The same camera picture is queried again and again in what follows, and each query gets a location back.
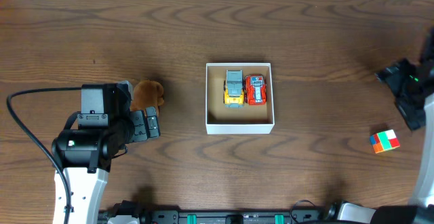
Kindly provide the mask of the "brown plush toy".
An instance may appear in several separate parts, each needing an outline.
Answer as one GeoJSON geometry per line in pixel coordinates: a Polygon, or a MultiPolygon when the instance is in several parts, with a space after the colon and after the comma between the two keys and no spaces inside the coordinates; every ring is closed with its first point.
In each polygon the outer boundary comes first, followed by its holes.
{"type": "Polygon", "coordinates": [[[142,80],[134,88],[134,98],[130,105],[131,111],[145,110],[147,107],[154,107],[159,114],[159,108],[164,104],[163,86],[152,80],[142,80]]]}

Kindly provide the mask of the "colourful puzzle cube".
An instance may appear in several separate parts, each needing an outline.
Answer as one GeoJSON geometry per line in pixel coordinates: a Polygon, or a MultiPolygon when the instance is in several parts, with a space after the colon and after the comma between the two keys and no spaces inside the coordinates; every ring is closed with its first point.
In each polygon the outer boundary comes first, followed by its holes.
{"type": "Polygon", "coordinates": [[[387,130],[371,135],[370,143],[375,153],[382,153],[400,147],[394,130],[387,130]]]}

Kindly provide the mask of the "yellow toy dump truck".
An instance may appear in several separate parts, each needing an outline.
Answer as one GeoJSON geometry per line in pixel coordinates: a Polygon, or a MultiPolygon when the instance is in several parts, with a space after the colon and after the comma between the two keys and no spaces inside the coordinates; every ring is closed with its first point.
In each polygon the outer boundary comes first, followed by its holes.
{"type": "Polygon", "coordinates": [[[244,104],[243,72],[226,71],[224,81],[224,105],[227,108],[240,108],[244,104]]]}

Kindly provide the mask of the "white cardboard box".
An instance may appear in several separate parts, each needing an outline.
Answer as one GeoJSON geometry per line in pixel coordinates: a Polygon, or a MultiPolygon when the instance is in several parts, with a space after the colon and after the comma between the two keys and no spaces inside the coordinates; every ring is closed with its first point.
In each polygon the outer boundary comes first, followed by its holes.
{"type": "Polygon", "coordinates": [[[206,64],[205,126],[208,134],[269,134],[275,126],[273,78],[271,64],[266,62],[215,62],[206,64]],[[243,72],[245,77],[263,75],[266,83],[265,105],[248,105],[227,108],[224,105],[226,71],[243,72]]]}

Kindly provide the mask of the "red toy fire truck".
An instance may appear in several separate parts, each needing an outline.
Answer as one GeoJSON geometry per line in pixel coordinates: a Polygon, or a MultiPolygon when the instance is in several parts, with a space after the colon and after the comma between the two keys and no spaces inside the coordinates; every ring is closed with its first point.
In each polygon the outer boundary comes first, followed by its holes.
{"type": "Polygon", "coordinates": [[[251,106],[265,105],[266,86],[263,75],[247,75],[245,77],[245,103],[251,106]]]}

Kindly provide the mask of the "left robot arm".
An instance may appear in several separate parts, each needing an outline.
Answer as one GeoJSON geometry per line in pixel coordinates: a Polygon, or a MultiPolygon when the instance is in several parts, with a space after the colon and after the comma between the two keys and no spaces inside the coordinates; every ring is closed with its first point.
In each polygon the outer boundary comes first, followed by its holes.
{"type": "Polygon", "coordinates": [[[157,138],[156,107],[144,110],[85,110],[54,139],[52,152],[60,171],[55,174],[54,223],[96,223],[112,161],[127,153],[131,143],[157,138]]]}

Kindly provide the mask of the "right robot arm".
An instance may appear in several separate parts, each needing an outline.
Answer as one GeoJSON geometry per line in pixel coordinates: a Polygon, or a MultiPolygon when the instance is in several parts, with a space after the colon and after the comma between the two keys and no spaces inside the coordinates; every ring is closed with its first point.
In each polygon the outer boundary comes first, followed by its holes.
{"type": "Polygon", "coordinates": [[[343,202],[330,208],[324,223],[433,222],[433,30],[427,35],[419,63],[404,58],[376,73],[394,95],[395,106],[408,128],[425,128],[418,180],[408,205],[373,209],[343,202]]]}

